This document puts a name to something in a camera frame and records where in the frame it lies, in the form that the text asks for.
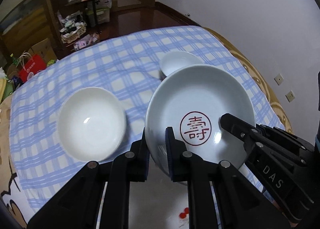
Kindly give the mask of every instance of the small white bowl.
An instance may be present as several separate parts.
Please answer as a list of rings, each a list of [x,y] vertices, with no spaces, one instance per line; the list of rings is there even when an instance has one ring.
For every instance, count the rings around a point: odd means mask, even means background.
[[[243,142],[220,127],[225,113],[255,126],[252,102],[228,72],[190,65],[164,79],[150,100],[145,122],[146,142],[157,166],[168,174],[165,129],[172,127],[187,150],[214,163],[228,160],[239,169],[247,154]]]
[[[99,87],[76,91],[62,104],[57,117],[61,146],[84,162],[108,158],[119,147],[125,129],[125,112],[119,100]]]
[[[188,65],[202,64],[203,62],[199,57],[185,52],[185,51],[173,51],[167,53],[160,60],[160,69],[165,76],[169,76],[174,71],[183,68]]]

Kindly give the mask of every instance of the red circular seal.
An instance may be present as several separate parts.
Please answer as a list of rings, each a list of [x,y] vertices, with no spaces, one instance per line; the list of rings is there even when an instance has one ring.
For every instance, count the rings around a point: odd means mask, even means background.
[[[182,139],[192,146],[199,146],[207,142],[211,135],[211,121],[202,112],[187,113],[180,122]]]

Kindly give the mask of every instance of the green bottle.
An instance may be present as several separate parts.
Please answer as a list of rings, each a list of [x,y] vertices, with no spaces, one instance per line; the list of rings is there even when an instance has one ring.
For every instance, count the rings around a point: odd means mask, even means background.
[[[12,63],[13,63],[15,66],[18,66],[18,60],[13,56],[13,54],[11,54],[10,57],[12,57]]]

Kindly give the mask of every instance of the shopping bag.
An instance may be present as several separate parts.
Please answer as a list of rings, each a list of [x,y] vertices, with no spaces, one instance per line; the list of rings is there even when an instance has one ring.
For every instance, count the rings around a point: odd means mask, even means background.
[[[35,74],[42,70],[45,70],[46,64],[42,60],[41,56],[38,54],[30,55],[29,53],[24,53],[19,57],[20,63],[22,64],[22,69],[19,71],[19,76],[23,82],[28,81]]]

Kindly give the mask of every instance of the electrical outlet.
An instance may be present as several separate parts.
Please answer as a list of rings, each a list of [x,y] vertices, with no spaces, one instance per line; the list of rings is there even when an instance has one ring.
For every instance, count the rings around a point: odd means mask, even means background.
[[[278,74],[278,75],[274,78],[274,80],[276,81],[276,83],[277,83],[278,85],[280,85],[280,84],[282,84],[282,82],[283,82],[283,77],[282,77],[281,74]]]
[[[288,92],[285,96],[287,97],[288,102],[292,102],[295,98],[292,91]]]

